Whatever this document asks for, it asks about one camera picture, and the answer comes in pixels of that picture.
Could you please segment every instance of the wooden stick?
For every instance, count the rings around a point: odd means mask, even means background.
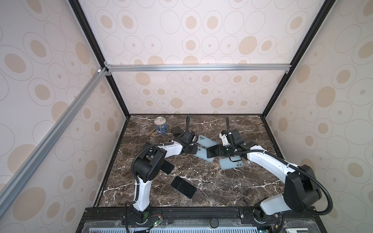
[[[150,133],[148,133],[147,137],[150,137],[150,135],[152,135],[154,133],[156,129],[154,128],[152,131],[150,131]]]

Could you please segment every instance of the tin can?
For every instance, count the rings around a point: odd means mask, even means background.
[[[157,133],[165,134],[167,132],[167,123],[164,117],[157,117],[154,120],[154,124],[156,125]]]

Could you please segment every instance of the patterned wall panel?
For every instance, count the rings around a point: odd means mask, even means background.
[[[0,190],[98,64],[64,0],[0,3]]]
[[[289,63],[323,0],[81,0],[109,64]]]
[[[264,111],[283,70],[113,72],[130,113]]]
[[[0,221],[1,233],[75,233],[91,207],[125,117],[99,82]]]
[[[373,1],[340,1],[267,117],[284,157],[331,193],[329,233],[373,232],[372,61]]]

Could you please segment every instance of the smartphone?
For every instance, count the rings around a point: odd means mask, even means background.
[[[175,177],[175,179],[171,183],[171,186],[189,198],[192,198],[195,191],[197,190],[196,187],[189,184],[179,176]]]

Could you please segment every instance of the brown marble surface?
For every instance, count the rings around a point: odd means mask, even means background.
[[[99,207],[122,207],[133,200],[135,180],[131,175],[131,161],[146,141],[167,142],[173,138],[170,129],[185,127],[185,115],[163,115],[169,132],[166,135],[147,134],[154,128],[154,115],[135,115],[129,120],[119,152],[116,156]],[[192,115],[189,130],[221,143],[219,133],[226,129],[226,116]],[[258,116],[230,116],[230,129],[238,129],[245,141],[252,140],[264,149],[275,153],[269,136]],[[209,163],[194,155],[177,155],[166,160],[175,165],[170,175],[160,171],[153,180],[150,205],[161,206],[244,206],[245,198],[253,206],[259,200],[283,192],[283,183],[259,165],[244,160],[238,169],[221,170],[219,159]],[[192,199],[171,186],[180,176],[197,188]]]

